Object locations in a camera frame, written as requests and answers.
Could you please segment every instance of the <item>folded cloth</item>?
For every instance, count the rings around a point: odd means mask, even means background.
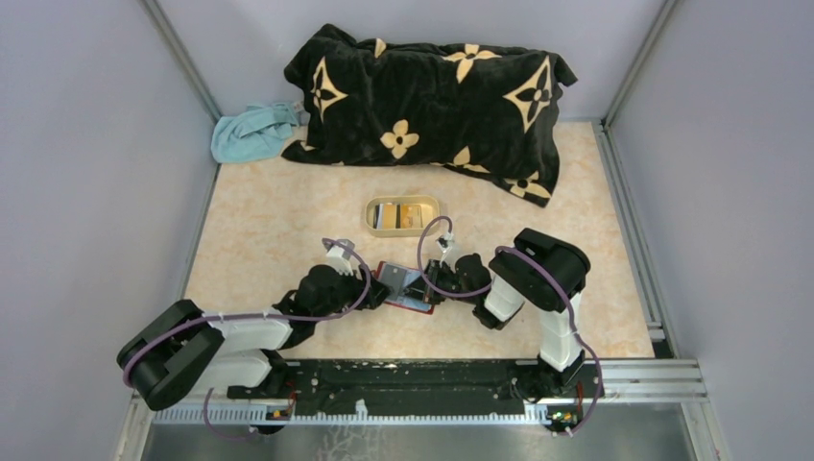
[[[299,126],[292,103],[249,105],[236,117],[221,117],[212,134],[212,156],[219,163],[242,163],[274,158],[282,150],[291,127]]]

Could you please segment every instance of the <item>cable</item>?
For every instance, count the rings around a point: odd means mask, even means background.
[[[565,290],[560,286],[554,277],[548,273],[542,266],[537,264],[531,257],[527,254],[523,253],[522,251],[518,250],[517,248],[511,247],[497,247],[494,249],[494,253],[497,255],[500,252],[506,252],[510,255],[515,255],[523,260],[526,264],[532,266],[539,274],[554,288],[554,291],[560,296],[560,299],[563,300],[565,304],[565,308],[568,309],[568,323],[571,327],[571,331],[574,333],[574,339],[577,340],[577,344],[582,346],[589,354],[590,357],[593,359],[594,364],[596,366],[596,391],[593,394],[593,400],[590,402],[590,406],[587,408],[585,416],[574,426],[573,429],[566,432],[557,432],[558,435],[567,435],[573,437],[577,434],[579,430],[583,428],[587,420],[590,419],[590,416],[593,414],[593,410],[596,407],[596,402],[599,400],[599,397],[602,394],[602,365],[600,364],[599,357],[596,355],[596,352],[593,350],[591,346],[589,346],[583,337],[580,335],[579,331],[577,330],[577,322],[576,322],[576,312],[574,312],[574,306],[571,305],[571,300],[568,298],[568,295],[565,293]]]
[[[488,285],[484,286],[483,288],[478,288],[475,291],[470,291],[468,293],[452,293],[451,291],[442,290],[441,288],[437,287],[430,281],[430,278],[424,274],[424,263],[421,261],[421,248],[424,246],[424,238],[426,238],[427,233],[430,231],[430,228],[439,221],[446,221],[449,225],[447,231],[452,232],[452,219],[449,216],[440,215],[437,218],[430,221],[429,224],[424,228],[424,231],[421,233],[421,238],[419,239],[419,250],[418,250],[418,258],[419,258],[419,273],[421,274],[421,278],[424,279],[424,282],[429,286],[433,291],[436,293],[440,293],[448,298],[469,298],[472,296],[478,296],[486,293],[491,289],[491,281]]]
[[[209,400],[212,399],[212,393],[214,391],[215,388],[210,387],[209,392],[206,393],[206,397],[203,399],[203,423],[206,425],[206,428],[218,438],[229,440],[231,442],[247,442],[254,438],[257,435],[257,432],[254,432],[254,429],[251,427],[249,428],[249,435],[226,435],[225,433],[218,431],[218,429],[212,425],[212,422],[209,420]]]
[[[336,320],[341,319],[352,312],[365,298],[368,296],[368,292],[371,290],[371,268],[368,267],[368,264],[365,263],[365,260],[362,259],[362,256],[354,252],[348,246],[337,242],[336,240],[331,240],[330,238],[323,239],[323,245],[334,245],[337,246],[346,252],[348,252],[351,256],[353,256],[357,261],[359,261],[359,267],[362,269],[362,272],[365,273],[365,288],[362,290],[362,294],[359,295],[359,299],[357,299],[353,304],[350,305],[347,309],[342,312],[331,314],[323,317],[307,317],[303,315],[283,315],[283,314],[269,314],[265,312],[251,312],[251,313],[243,313],[243,314],[224,314],[224,315],[206,315],[202,317],[198,317],[197,319],[190,320],[189,322],[183,323],[178,325],[177,327],[161,334],[153,341],[147,343],[146,346],[141,348],[138,352],[136,352],[130,360],[128,360],[127,365],[125,365],[124,373],[122,376],[122,380],[124,381],[125,385],[128,387],[132,387],[132,382],[130,379],[130,375],[132,373],[133,367],[141,360],[144,355],[146,355],[149,351],[155,349],[159,344],[166,341],[167,339],[177,335],[178,333],[188,330],[192,327],[197,325],[206,323],[206,322],[237,322],[241,320],[257,320],[257,319],[279,319],[279,320],[296,320],[301,322],[322,322],[325,320]]]

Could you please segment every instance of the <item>gray floor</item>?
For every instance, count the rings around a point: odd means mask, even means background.
[[[245,433],[245,427],[221,427]],[[159,460],[691,460],[677,405],[602,405],[584,431],[552,440],[534,426],[293,426],[229,442],[203,425],[155,425],[142,459]]]

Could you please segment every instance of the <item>wall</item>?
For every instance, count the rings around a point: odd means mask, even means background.
[[[177,296],[211,124],[134,1],[0,2],[0,458],[110,459]]]
[[[685,2],[613,127],[733,459],[809,459],[811,2]]]
[[[326,22],[357,39],[481,42],[562,54],[580,81],[562,117],[604,116],[663,0],[162,0],[226,113],[298,100],[282,69]]]

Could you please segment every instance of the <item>blanket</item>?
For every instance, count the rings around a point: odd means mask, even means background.
[[[554,53],[462,43],[356,41],[326,24],[285,67],[310,113],[284,158],[352,166],[435,164],[539,206],[557,184],[561,85]]]

